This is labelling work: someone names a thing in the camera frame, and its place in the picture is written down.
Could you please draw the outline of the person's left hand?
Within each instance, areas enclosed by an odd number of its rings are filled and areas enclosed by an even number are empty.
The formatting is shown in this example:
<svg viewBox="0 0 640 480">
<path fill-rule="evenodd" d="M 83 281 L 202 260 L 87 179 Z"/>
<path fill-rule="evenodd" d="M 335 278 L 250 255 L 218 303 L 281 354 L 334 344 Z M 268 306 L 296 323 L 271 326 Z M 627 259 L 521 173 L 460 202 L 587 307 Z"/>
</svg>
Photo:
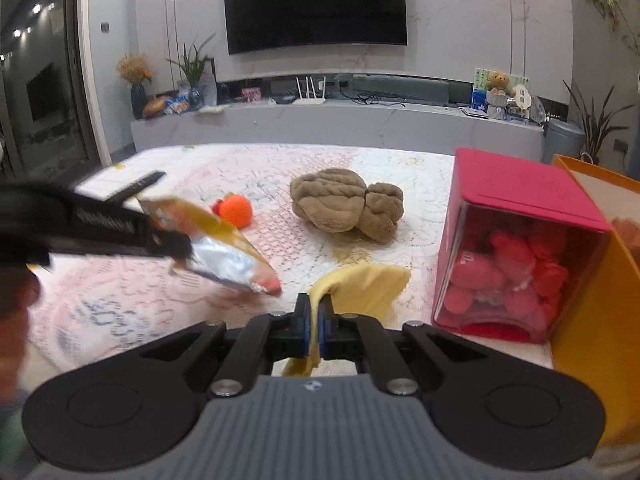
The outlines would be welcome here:
<svg viewBox="0 0 640 480">
<path fill-rule="evenodd" d="M 39 299 L 40 283 L 27 266 L 1 269 L 1 402 L 12 401 L 26 354 L 28 309 Z"/>
</svg>

